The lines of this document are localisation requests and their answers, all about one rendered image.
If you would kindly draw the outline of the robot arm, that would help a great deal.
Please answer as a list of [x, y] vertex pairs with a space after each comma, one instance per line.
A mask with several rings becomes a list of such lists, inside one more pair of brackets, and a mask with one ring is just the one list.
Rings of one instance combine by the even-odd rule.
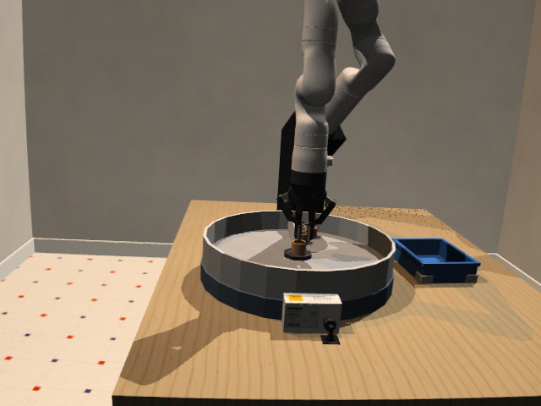
[[333, 157], [327, 156], [328, 125], [333, 134], [396, 62], [376, 19], [379, 0], [336, 1], [361, 69], [346, 68], [336, 78], [336, 5], [333, 0], [304, 0], [304, 65], [295, 86], [292, 153], [292, 170], [302, 173], [324, 173], [333, 166]]

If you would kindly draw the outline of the blue crate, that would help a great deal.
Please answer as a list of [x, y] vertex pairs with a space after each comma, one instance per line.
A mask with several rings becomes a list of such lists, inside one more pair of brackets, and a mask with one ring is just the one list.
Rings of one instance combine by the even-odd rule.
[[395, 261], [420, 284], [476, 283], [478, 280], [477, 269], [481, 263], [444, 239], [392, 240], [396, 246]]

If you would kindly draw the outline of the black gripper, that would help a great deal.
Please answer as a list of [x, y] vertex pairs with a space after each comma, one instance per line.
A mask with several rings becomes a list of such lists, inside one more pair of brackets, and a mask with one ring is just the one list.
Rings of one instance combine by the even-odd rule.
[[[329, 198], [325, 191], [325, 178], [326, 172], [302, 173], [292, 170], [290, 188], [287, 193], [279, 195], [276, 199], [286, 219], [295, 224], [294, 237], [297, 241], [300, 241], [302, 236], [303, 210], [309, 211], [309, 225], [307, 227], [306, 238], [306, 242], [309, 243], [314, 237], [314, 226], [322, 224], [336, 206], [336, 201]], [[288, 197], [296, 207], [295, 215], [293, 215], [287, 204], [289, 201]], [[323, 201], [325, 201], [325, 209], [319, 217], [315, 218], [316, 209]]]

